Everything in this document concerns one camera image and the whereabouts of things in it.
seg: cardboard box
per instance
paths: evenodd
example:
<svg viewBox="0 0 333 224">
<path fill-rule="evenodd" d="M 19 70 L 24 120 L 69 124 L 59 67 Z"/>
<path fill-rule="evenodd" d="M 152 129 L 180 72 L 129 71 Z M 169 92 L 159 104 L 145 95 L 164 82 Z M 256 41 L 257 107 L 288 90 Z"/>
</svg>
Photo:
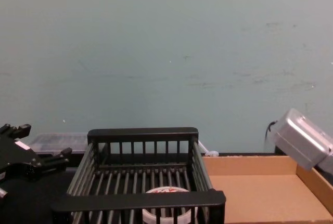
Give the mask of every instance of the cardboard box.
<svg viewBox="0 0 333 224">
<path fill-rule="evenodd" d="M 225 223 L 333 223 L 333 187 L 287 156 L 205 157 Z"/>
</svg>

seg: clear plastic container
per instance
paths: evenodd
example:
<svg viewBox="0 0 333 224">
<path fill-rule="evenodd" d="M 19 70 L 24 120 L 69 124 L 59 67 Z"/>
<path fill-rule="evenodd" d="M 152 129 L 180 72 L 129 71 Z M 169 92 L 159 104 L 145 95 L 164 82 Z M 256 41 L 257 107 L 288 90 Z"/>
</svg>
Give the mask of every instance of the clear plastic container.
<svg viewBox="0 0 333 224">
<path fill-rule="evenodd" d="M 73 153 L 84 153 L 87 144 L 87 133 L 42 133 L 29 146 L 39 154 L 56 155 L 68 147 Z"/>
</svg>

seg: light blue wall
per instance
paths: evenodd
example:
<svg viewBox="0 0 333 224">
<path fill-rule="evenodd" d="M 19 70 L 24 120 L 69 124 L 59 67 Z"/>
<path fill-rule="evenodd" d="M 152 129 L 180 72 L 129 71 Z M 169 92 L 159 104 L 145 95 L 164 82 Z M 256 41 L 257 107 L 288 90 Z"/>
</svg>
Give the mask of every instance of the light blue wall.
<svg viewBox="0 0 333 224">
<path fill-rule="evenodd" d="M 32 137 L 193 126 L 255 152 L 289 107 L 333 134 L 332 0 L 0 0 L 0 59 L 0 123 Z"/>
</svg>

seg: black table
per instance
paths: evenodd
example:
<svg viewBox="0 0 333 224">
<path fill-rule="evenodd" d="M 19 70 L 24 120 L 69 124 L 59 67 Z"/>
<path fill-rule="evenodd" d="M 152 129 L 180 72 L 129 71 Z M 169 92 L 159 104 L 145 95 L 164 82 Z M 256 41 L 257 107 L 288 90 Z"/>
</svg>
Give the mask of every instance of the black table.
<svg viewBox="0 0 333 224">
<path fill-rule="evenodd" d="M 79 158 L 74 157 L 73 160 L 76 162 L 73 165 L 78 166 Z M 73 169 L 69 169 L 66 172 L 49 175 L 35 182 L 12 179 L 1 183 L 0 187 L 6 190 L 9 195 L 0 206 L 0 223 L 52 224 L 50 204 L 66 193 L 74 173 Z M 333 176 L 328 173 L 321 174 L 333 185 Z"/>
</svg>

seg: tape roll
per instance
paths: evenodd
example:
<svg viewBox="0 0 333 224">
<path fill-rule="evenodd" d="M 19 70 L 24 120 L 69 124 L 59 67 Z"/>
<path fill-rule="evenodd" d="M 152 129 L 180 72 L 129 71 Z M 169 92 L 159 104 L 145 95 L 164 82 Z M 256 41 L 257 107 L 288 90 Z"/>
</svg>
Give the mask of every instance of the tape roll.
<svg viewBox="0 0 333 224">
<path fill-rule="evenodd" d="M 179 187 L 159 187 L 148 190 L 146 193 L 173 193 L 173 192 L 189 192 Z M 197 216 L 198 208 L 195 208 L 195 216 Z M 146 209 L 142 209 L 143 221 L 146 224 L 156 224 L 156 215 L 153 215 Z M 161 217 L 161 224 L 173 224 L 173 217 Z M 178 216 L 178 224 L 188 224 L 191 222 L 191 211 Z"/>
</svg>

